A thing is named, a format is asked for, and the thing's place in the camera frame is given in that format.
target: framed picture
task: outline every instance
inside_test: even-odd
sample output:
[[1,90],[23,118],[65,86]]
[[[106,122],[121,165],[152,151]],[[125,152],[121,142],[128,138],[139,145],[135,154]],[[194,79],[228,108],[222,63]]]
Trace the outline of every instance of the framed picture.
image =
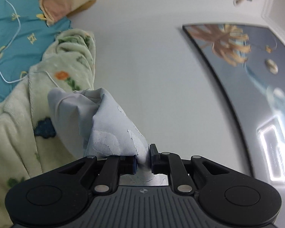
[[285,185],[285,46],[259,26],[195,24],[183,30],[230,104],[254,176]]

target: towel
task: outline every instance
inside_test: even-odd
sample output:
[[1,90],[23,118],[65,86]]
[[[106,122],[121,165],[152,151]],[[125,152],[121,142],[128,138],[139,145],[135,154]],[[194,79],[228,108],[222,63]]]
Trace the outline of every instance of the towel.
[[74,157],[136,155],[136,175],[121,176],[120,185],[168,184],[166,175],[151,173],[147,140],[107,90],[54,88],[48,101],[53,126]]
[[64,31],[0,103],[0,228],[12,225],[4,205],[10,188],[75,160],[52,125],[47,96],[56,85],[93,90],[94,61],[93,35]]

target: cream blanket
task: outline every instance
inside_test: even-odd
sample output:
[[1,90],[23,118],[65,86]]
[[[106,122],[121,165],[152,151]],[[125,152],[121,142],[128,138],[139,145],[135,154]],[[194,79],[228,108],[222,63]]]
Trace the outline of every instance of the cream blanket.
[[94,63],[92,34],[65,31],[0,103],[0,228],[12,225],[4,205],[11,187],[75,160],[56,135],[47,95],[56,85],[93,90]]

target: orange flower print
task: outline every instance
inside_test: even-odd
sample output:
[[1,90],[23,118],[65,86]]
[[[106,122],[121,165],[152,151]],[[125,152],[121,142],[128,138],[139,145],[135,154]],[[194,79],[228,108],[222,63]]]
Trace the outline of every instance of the orange flower print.
[[67,78],[69,78],[69,74],[65,71],[60,71],[55,73],[55,77],[61,81],[65,81]]

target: bed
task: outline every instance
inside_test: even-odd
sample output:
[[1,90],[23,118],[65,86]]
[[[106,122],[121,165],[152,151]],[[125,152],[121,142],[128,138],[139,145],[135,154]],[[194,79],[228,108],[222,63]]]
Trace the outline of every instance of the bed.
[[[55,35],[70,28],[66,17],[55,25],[48,27],[38,0],[9,0],[13,8],[0,0],[0,70],[7,81],[25,76],[30,66],[40,62],[46,48],[55,40]],[[10,47],[2,50],[17,31],[21,19],[21,31]],[[0,102],[2,102],[17,85],[8,84],[0,76]]]

